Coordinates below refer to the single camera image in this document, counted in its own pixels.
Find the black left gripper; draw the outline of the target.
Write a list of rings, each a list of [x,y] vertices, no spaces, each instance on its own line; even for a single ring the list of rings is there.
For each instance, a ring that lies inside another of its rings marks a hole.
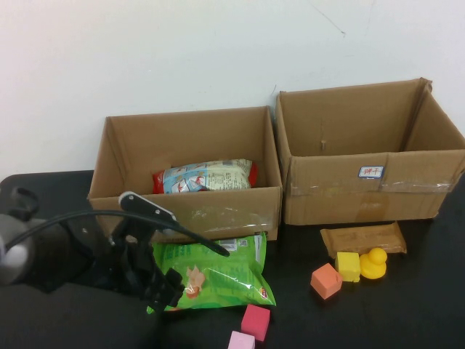
[[[145,299],[156,313],[177,307],[185,285],[180,273],[168,269],[163,276],[157,266],[151,245],[156,230],[151,222],[122,219],[95,261],[93,286]]]

